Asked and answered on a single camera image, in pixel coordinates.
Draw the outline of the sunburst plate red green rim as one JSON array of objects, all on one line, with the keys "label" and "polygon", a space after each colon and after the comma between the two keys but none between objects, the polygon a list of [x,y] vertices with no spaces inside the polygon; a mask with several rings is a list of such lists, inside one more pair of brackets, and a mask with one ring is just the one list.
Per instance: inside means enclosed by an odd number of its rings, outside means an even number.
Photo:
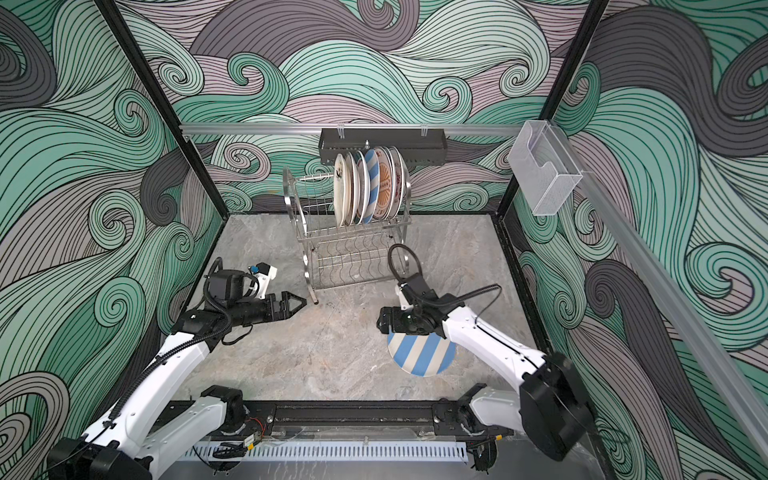
[{"label": "sunburst plate red green rim", "polygon": [[347,153],[347,165],[348,165],[348,171],[350,173],[350,207],[349,207],[349,225],[355,225],[357,223],[358,218],[358,203],[359,203],[359,178],[358,178],[358,167],[357,163],[355,161],[354,155],[352,153]]}]

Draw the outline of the white plate red characters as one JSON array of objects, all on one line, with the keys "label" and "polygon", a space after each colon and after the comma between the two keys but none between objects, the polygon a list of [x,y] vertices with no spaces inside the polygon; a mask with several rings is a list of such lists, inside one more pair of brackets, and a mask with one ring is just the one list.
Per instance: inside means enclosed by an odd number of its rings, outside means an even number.
[{"label": "white plate red characters", "polygon": [[407,214],[409,211],[410,198],[410,174],[406,162],[398,148],[395,149],[400,163],[400,210]]}]

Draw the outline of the cream plate small drawings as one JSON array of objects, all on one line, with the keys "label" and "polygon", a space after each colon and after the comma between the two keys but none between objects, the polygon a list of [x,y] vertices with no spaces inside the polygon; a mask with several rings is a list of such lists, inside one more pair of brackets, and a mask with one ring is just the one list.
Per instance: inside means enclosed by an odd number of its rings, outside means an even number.
[{"label": "cream plate small drawings", "polygon": [[336,225],[343,227],[348,223],[350,186],[347,158],[338,154],[334,164],[334,215]]}]

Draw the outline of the white plate teal red rim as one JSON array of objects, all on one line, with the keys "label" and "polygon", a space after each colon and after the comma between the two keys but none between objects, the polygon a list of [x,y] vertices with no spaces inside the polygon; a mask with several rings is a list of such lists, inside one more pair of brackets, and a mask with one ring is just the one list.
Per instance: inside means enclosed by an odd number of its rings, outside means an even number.
[{"label": "white plate teal red rim", "polygon": [[369,194],[370,194],[370,178],[369,178],[364,155],[360,151],[356,151],[354,155],[357,161],[359,187],[360,187],[359,194],[358,194],[359,200],[358,200],[358,208],[357,208],[357,214],[358,214],[357,224],[360,225],[364,223],[366,208],[368,206]]}]

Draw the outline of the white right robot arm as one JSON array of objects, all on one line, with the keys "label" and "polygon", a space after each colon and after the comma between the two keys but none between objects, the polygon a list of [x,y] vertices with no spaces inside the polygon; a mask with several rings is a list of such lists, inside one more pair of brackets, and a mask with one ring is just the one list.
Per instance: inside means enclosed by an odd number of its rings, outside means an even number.
[{"label": "white right robot arm", "polygon": [[398,305],[382,308],[377,320],[395,363],[409,374],[431,377],[464,348],[509,386],[480,386],[465,397],[467,432],[519,431],[550,459],[564,460],[594,423],[575,364],[560,352],[545,354],[512,339],[469,308],[467,295],[438,296],[420,274],[398,280],[396,291]]}]

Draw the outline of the blue cream striped plate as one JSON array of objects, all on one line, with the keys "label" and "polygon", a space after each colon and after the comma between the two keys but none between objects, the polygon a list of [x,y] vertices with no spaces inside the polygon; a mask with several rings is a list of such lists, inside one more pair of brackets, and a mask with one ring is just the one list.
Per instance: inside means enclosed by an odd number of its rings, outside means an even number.
[{"label": "blue cream striped plate", "polygon": [[373,216],[379,198],[380,191],[380,162],[375,149],[366,152],[364,156],[366,169],[369,178],[369,193],[366,200],[366,208],[363,216],[363,223],[369,224],[373,221]]}]

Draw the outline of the blue white striped plate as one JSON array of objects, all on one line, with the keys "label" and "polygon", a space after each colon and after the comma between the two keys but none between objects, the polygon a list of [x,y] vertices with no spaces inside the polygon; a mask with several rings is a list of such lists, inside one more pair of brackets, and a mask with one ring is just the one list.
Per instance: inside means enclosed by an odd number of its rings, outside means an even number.
[{"label": "blue white striped plate", "polygon": [[406,373],[432,377],[444,372],[453,362],[457,346],[436,333],[427,336],[390,333],[388,351]]}]

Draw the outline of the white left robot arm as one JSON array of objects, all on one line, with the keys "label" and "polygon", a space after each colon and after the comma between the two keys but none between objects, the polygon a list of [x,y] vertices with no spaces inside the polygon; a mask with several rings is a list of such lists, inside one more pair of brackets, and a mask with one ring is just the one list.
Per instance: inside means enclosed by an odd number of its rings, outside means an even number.
[{"label": "white left robot arm", "polygon": [[243,298],[227,306],[214,298],[184,313],[159,354],[123,396],[78,438],[49,451],[47,479],[157,479],[211,432],[238,435],[248,420],[241,390],[214,385],[162,427],[155,423],[173,395],[235,326],[287,320],[306,306],[291,292]]}]

